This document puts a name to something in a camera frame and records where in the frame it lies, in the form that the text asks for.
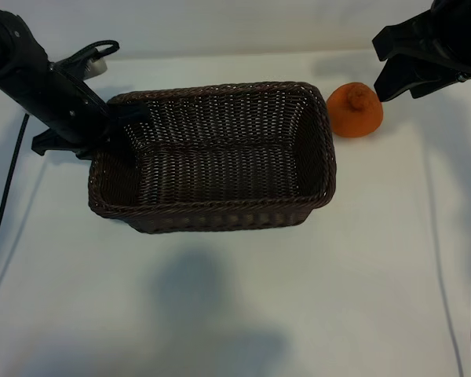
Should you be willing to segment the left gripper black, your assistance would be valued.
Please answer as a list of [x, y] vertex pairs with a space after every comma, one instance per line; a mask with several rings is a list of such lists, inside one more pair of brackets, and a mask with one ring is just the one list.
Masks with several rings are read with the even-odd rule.
[[143, 101], [107, 106], [84, 82], [49, 63], [14, 68], [0, 77], [0, 90], [49, 127], [32, 139], [38, 155], [73, 152], [92, 160], [107, 132], [107, 150], [124, 162], [135, 161], [134, 127], [148, 121]]

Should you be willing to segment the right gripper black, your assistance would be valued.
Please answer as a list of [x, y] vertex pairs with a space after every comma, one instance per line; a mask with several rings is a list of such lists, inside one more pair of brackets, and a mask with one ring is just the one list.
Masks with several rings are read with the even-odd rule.
[[471, 1], [435, 1], [401, 24], [384, 27], [372, 40], [385, 65], [374, 83], [378, 99], [409, 91], [414, 99], [471, 78]]

